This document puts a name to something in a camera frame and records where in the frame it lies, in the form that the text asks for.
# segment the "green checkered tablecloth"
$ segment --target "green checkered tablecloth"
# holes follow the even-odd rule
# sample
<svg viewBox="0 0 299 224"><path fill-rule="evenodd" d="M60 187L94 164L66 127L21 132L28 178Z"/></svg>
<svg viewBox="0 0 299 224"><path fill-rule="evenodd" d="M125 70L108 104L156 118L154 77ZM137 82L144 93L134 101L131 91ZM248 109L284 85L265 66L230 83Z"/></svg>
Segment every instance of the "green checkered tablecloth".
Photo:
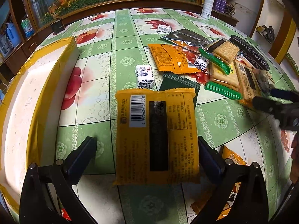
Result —
<svg viewBox="0 0 299 224"><path fill-rule="evenodd" d="M115 93L136 87L136 65L152 66L154 90L159 90L163 80L148 48L149 43L165 43L159 40L162 33L157 32L155 24L164 22L174 30L186 28L207 38L237 35L261 49L247 35L218 19L205 20L198 14L179 10L150 10L150 13L140 13L136 9L125 9L85 18L67 26L58 35L49 35L39 46L76 36L80 50L76 67L81 69L82 84L74 103L61 111L56 157L66 158L86 136L97 137L96 157L73 189L98 223L190 223L195 217L190 205L209 185L204 177L200 185L112 185L116 165ZM276 86L294 89L275 60L268 53L260 53L270 66L269 73ZM198 134L212 148L225 145L247 164L253 161L260 164L272 216L288 187L293 132L281 131L272 116L253 112L204 87L200 87L195 116Z"/></svg>

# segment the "blue plastic container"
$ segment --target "blue plastic container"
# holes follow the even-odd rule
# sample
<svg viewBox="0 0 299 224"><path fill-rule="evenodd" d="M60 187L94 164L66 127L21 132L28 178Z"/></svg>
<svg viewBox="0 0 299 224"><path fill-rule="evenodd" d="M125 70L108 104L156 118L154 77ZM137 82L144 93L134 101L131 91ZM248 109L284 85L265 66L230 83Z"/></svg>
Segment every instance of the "blue plastic container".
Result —
<svg viewBox="0 0 299 224"><path fill-rule="evenodd" d="M21 38L18 34L18 31L17 31L15 25L12 22L10 22L7 25L6 32L7 32L7 35L9 37L10 41L13 44L13 47L16 48L20 44Z"/></svg>

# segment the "barcode number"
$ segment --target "barcode number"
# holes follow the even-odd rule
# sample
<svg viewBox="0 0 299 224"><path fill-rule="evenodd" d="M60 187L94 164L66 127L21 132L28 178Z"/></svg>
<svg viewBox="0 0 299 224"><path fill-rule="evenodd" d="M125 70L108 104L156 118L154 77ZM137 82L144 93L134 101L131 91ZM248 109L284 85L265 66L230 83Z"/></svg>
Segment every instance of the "barcode number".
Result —
<svg viewBox="0 0 299 224"><path fill-rule="evenodd" d="M131 95L130 127L146 127L145 95Z"/></svg>
<svg viewBox="0 0 299 224"><path fill-rule="evenodd" d="M245 72L244 67L242 65L239 64L240 70Z"/></svg>
<svg viewBox="0 0 299 224"><path fill-rule="evenodd" d="M194 64L192 64L192 62L188 61L188 67L189 68L196 68Z"/></svg>

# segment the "yellow tape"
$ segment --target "yellow tape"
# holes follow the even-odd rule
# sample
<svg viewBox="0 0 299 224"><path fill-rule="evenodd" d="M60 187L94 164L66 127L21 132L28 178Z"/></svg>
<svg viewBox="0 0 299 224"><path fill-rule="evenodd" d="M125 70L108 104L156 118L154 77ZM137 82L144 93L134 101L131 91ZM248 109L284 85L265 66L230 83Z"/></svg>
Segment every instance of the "yellow tape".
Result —
<svg viewBox="0 0 299 224"><path fill-rule="evenodd" d="M32 65L34 65L34 63L37 62L38 59L65 45L67 45L65 52L60 56L60 58L54 65L50 75L48 76L48 79L45 82L45 85L41 91L41 94L38 98L33 113L30 129L29 129L28 141L27 141L26 168L28 168L28 165L32 162L36 162L37 164L40 163L41 146L43 141L44 126L47 119L48 109L50 107L51 99L55 91L57 82L59 81L60 73L63 71L66 62L68 61L68 57L70 56L72 51L76 48L76 42L74 40L74 37L58 40L54 43L51 43L41 48L38 51L33 52L32 56L27 60L27 62L22 66L20 71L15 76L0 106L0 136L1 136L0 156L1 156L2 134L3 134L5 117L21 77ZM13 211L19 214L19 204L9 194L7 189L1 184L0 184L0 191L4 195L6 201L13 209Z"/></svg>

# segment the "cracker package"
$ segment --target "cracker package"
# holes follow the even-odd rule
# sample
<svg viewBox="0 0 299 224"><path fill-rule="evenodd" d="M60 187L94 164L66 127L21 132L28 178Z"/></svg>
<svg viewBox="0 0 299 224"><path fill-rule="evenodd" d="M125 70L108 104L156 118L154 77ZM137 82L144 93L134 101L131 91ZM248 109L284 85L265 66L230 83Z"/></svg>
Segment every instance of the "cracker package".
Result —
<svg viewBox="0 0 299 224"><path fill-rule="evenodd" d="M229 65L230 74L223 74L222 70L215 64L210 63L210 79L220 85L226 86L232 90L239 91L239 81L234 63Z"/></svg>
<svg viewBox="0 0 299 224"><path fill-rule="evenodd" d="M261 96L258 82L251 68L238 60L235 60L234 63L240 84L240 93L242 95L242 99L239 100L239 103L246 107L253 108L252 99L255 96Z"/></svg>
<svg viewBox="0 0 299 224"><path fill-rule="evenodd" d="M223 148L223 152L222 152L222 158L226 159L226 158L230 158L231 160L233 160L233 162L235 164L240 164L240 165L246 165L246 162L235 152L233 152L232 150L228 149L226 146L224 146ZM226 217L229 213L229 211L231 210L231 207L236 199L236 196L238 194L239 188L240 188L240 184L241 183L235 183L232 191L231 191L231 195L228 198L221 214L219 215L218 219L222 219L224 217ZM208 200L210 199L210 197L213 194L213 190L214 188L211 187L209 188L207 191L205 191L202 195L201 198L194 202L193 204L191 204L191 208L193 209L193 211L198 215L199 212L202 210L202 208L204 207L204 205L208 202Z"/></svg>
<svg viewBox="0 0 299 224"><path fill-rule="evenodd" d="M192 63L188 64L185 53L179 46L166 44L149 44L148 46L159 71L171 71L175 74L200 71Z"/></svg>
<svg viewBox="0 0 299 224"><path fill-rule="evenodd" d="M218 40L207 47L207 52L213 53L227 64L232 63L240 51L237 46L224 39Z"/></svg>
<svg viewBox="0 0 299 224"><path fill-rule="evenodd" d="M199 182L194 96L193 88L116 93L115 184Z"/></svg>

